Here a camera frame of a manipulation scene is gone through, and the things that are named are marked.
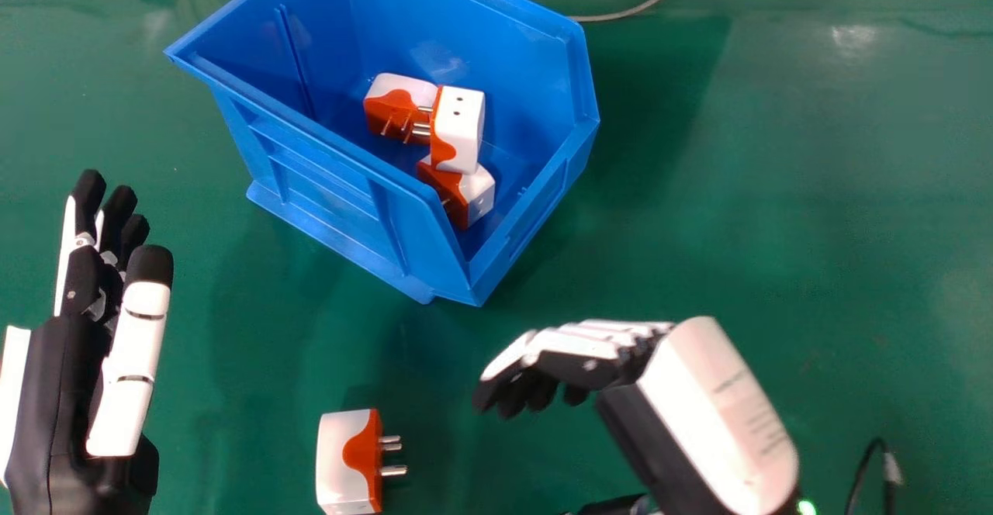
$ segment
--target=green light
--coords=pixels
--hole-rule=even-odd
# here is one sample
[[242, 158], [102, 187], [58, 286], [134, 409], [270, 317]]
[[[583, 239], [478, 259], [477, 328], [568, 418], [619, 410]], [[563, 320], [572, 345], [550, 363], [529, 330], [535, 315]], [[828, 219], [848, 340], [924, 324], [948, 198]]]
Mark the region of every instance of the green light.
[[817, 515], [817, 508], [813, 506], [812, 501], [804, 499], [797, 504], [797, 513], [799, 515]]

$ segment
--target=gray cable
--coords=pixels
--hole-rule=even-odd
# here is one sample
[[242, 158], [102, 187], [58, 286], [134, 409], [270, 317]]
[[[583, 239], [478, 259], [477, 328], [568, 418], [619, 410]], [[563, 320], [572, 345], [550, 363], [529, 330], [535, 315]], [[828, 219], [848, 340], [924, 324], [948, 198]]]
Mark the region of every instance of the gray cable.
[[607, 13], [602, 16], [571, 16], [569, 18], [576, 22], [607, 22], [609, 20], [618, 20], [621, 18], [636, 16], [636, 14], [642, 12], [643, 10], [649, 9], [649, 7], [654, 6], [657, 2], [661, 2], [661, 0], [648, 0], [647, 2], [643, 2], [641, 5], [631, 7], [631, 9], [618, 11], [616, 13]]

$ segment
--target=white and orange plug adapter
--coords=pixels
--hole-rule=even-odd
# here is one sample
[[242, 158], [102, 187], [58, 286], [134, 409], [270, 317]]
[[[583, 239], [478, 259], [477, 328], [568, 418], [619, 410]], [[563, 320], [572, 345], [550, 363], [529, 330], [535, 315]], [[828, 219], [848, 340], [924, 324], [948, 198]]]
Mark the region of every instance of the white and orange plug adapter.
[[496, 182], [479, 164], [485, 94], [382, 73], [372, 81], [363, 105], [373, 133], [429, 145], [430, 153], [418, 162], [417, 178], [437, 191], [453, 224], [467, 230], [493, 210]]
[[382, 512], [383, 477], [407, 474], [383, 466], [384, 452], [400, 451], [398, 436], [383, 436], [376, 409], [326, 413], [317, 434], [317, 502], [326, 515]]

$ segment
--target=blue plastic bin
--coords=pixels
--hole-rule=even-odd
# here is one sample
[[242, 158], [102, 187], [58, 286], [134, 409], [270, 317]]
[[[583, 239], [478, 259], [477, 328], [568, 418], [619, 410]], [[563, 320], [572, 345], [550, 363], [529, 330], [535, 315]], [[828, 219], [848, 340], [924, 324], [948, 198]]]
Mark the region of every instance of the blue plastic bin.
[[[600, 123], [582, 28], [528, 0], [233, 0], [166, 54], [213, 91], [249, 199], [422, 303], [486, 301]], [[383, 72], [486, 93], [496, 204], [468, 231], [416, 178], [427, 148], [368, 131]]]

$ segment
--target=robotic hand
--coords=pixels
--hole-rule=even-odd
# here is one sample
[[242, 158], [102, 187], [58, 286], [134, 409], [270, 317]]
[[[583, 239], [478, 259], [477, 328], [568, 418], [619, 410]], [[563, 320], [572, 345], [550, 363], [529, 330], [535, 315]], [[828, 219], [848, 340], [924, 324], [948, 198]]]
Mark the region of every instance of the robotic hand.
[[159, 454], [142, 435], [173, 258], [143, 246], [130, 187], [86, 170], [65, 203], [54, 316], [8, 327], [0, 364], [0, 482], [15, 515], [146, 515]]
[[[798, 512], [797, 448], [758, 381], [710, 317], [587, 320], [528, 331], [479, 378], [472, 404], [504, 419], [547, 408], [558, 385], [596, 410], [665, 515]], [[634, 495], [579, 515], [645, 515]]]

